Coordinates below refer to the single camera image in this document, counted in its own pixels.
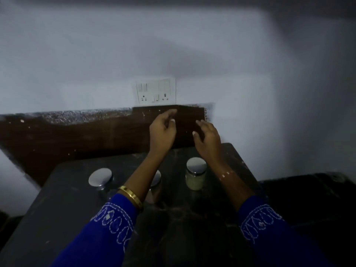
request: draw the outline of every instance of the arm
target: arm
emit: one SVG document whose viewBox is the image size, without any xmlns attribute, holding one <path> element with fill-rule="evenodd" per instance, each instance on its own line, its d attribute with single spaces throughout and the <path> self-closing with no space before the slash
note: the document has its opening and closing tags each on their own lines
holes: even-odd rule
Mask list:
<svg viewBox="0 0 356 267">
<path fill-rule="evenodd" d="M 202 140 L 193 132 L 195 146 L 219 178 L 238 212 L 238 224 L 248 240 L 258 266 L 332 266 L 320 248 L 299 236 L 266 202 L 231 170 L 221 155 L 216 128 L 197 121 L 205 134 Z"/>
<path fill-rule="evenodd" d="M 125 183 L 141 202 L 145 200 L 160 163 L 173 145 L 176 123 L 172 117 L 176 112 L 164 112 L 151 124 L 149 153 Z M 61 252 L 52 267 L 121 266 L 137 214 L 136 202 L 120 190 Z"/>
</svg>

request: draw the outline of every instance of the white embroidery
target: white embroidery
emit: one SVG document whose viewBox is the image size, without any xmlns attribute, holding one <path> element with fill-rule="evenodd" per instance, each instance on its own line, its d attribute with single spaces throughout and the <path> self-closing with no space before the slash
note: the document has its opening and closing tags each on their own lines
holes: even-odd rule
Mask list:
<svg viewBox="0 0 356 267">
<path fill-rule="evenodd" d="M 97 215 L 91 219 L 91 221 L 94 222 L 100 222 L 100 220 L 104 227 L 109 225 L 108 228 L 112 234 L 117 234 L 120 227 L 124 226 L 117 235 L 116 242 L 119 245 L 122 245 L 123 251 L 125 252 L 125 246 L 131 237 L 132 231 L 134 230 L 131 217 L 120 206 L 107 202 L 97 213 Z"/>
<path fill-rule="evenodd" d="M 265 230 L 268 225 L 274 223 L 274 219 L 283 220 L 268 204 L 253 209 L 241 224 L 241 231 L 247 240 L 258 238 L 258 231 Z"/>
</svg>

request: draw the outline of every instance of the dark marble tabletop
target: dark marble tabletop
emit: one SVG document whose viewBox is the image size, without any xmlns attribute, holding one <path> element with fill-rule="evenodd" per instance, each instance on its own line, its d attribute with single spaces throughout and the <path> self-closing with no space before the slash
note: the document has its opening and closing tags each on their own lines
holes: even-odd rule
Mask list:
<svg viewBox="0 0 356 267">
<path fill-rule="evenodd" d="M 258 194 L 263 192 L 230 143 L 223 145 L 230 166 Z M 88 184 L 99 168 L 113 172 L 107 189 L 117 188 L 146 154 L 70 161 L 58 165 L 0 254 L 0 266 L 49 266 L 104 203 Z M 195 148 L 173 149 L 159 170 L 162 197 L 144 204 L 123 266 L 252 266 L 251 251 L 235 212 L 210 169 L 201 191 L 185 184 L 185 164 Z"/>
</svg>

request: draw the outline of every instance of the bracelet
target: bracelet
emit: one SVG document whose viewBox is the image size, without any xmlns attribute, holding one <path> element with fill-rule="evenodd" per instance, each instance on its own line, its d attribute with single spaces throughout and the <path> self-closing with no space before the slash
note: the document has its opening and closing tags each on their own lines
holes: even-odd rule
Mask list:
<svg viewBox="0 0 356 267">
<path fill-rule="evenodd" d="M 221 177 L 219 177 L 219 180 L 221 181 L 222 178 L 225 178 L 225 177 L 227 177 L 227 175 L 230 175 L 230 174 L 233 174 L 233 173 L 235 173 L 233 170 L 230 171 L 230 172 L 226 172 L 226 173 L 222 174 Z"/>
<path fill-rule="evenodd" d="M 128 189 L 126 186 L 122 185 L 122 186 L 120 186 L 119 190 L 125 191 L 127 193 L 127 195 L 129 195 L 130 198 L 132 198 L 134 200 L 134 202 L 136 202 L 137 206 L 140 209 L 142 209 L 142 206 L 143 206 L 142 202 L 130 189 Z"/>
</svg>

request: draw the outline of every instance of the person's left hand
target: person's left hand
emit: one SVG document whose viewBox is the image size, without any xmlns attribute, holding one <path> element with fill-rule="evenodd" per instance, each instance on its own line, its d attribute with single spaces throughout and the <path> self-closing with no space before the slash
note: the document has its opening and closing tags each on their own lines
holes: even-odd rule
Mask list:
<svg viewBox="0 0 356 267">
<path fill-rule="evenodd" d="M 164 157 L 171 149 L 177 133 L 176 121 L 172 119 L 176 113 L 176 109 L 167 110 L 158 115 L 149 126 L 150 153 Z"/>
</svg>

